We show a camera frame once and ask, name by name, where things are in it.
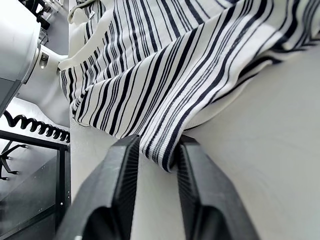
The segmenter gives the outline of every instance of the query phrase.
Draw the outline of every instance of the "black metal frame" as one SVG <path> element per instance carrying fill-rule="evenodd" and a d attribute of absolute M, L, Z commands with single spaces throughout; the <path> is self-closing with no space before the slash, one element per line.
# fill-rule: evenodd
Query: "black metal frame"
<path fill-rule="evenodd" d="M 18 142 L 31 146 L 38 146 L 47 149 L 57 150 L 56 156 L 56 183 L 55 183 L 55 205 L 42 211 L 33 218 L 27 220 L 18 227 L 0 236 L 0 240 L 5 240 L 32 225 L 39 220 L 55 212 L 55 228 L 58 229 L 68 207 L 71 205 L 71 164 L 68 145 L 46 141 L 29 136 L 19 135 L 12 132 L 0 130 L 0 139 Z"/>

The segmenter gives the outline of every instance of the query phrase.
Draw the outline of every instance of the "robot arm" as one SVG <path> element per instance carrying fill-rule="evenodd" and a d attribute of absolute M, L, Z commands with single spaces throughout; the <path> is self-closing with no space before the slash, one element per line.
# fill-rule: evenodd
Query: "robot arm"
<path fill-rule="evenodd" d="M 38 105 L 56 124 L 69 127 L 69 103 L 57 74 L 58 64 L 67 56 L 38 44 L 40 23 L 18 0 L 4 5 L 0 8 L 0 116 L 16 96 Z"/>

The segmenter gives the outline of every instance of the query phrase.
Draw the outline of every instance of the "black coiled cord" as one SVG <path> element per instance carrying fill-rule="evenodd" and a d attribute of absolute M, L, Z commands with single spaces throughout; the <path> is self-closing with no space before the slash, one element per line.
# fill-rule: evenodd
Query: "black coiled cord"
<path fill-rule="evenodd" d="M 9 126 L 11 128 L 15 127 L 19 120 L 21 120 L 21 129 L 26 129 L 29 123 L 31 123 L 30 132 L 34 132 L 37 130 L 37 127 L 40 126 L 38 134 L 42 135 L 46 132 L 47 137 L 51 137 L 53 135 L 54 139 L 58 139 L 60 141 L 66 141 L 70 143 L 70 132 L 60 129 L 56 126 L 52 126 L 51 124 L 44 123 L 43 121 L 37 121 L 34 118 L 26 118 L 24 115 L 18 115 L 12 118 L 11 114 L 6 110 L 3 115 L 5 116 Z"/>

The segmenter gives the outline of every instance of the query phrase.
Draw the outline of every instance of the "fabric fold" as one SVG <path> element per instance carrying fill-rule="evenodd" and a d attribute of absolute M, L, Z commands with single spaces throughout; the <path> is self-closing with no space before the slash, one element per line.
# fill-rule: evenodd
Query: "fabric fold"
<path fill-rule="evenodd" d="M 60 64 L 72 117 L 117 138 L 141 135 L 141 152 L 170 171 L 186 128 L 221 111 L 266 65 L 319 41 L 319 5 L 114 0 L 103 11 L 94 1 L 102 15 L 89 20 L 84 47 Z"/>

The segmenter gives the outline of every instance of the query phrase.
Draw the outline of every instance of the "screw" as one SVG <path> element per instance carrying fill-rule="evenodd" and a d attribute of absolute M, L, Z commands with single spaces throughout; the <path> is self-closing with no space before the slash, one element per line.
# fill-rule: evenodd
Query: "screw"
<path fill-rule="evenodd" d="M 42 56 L 41 56 L 41 60 L 47 60 L 47 59 L 48 59 L 48 56 L 47 56 L 47 55 L 42 54 Z"/>

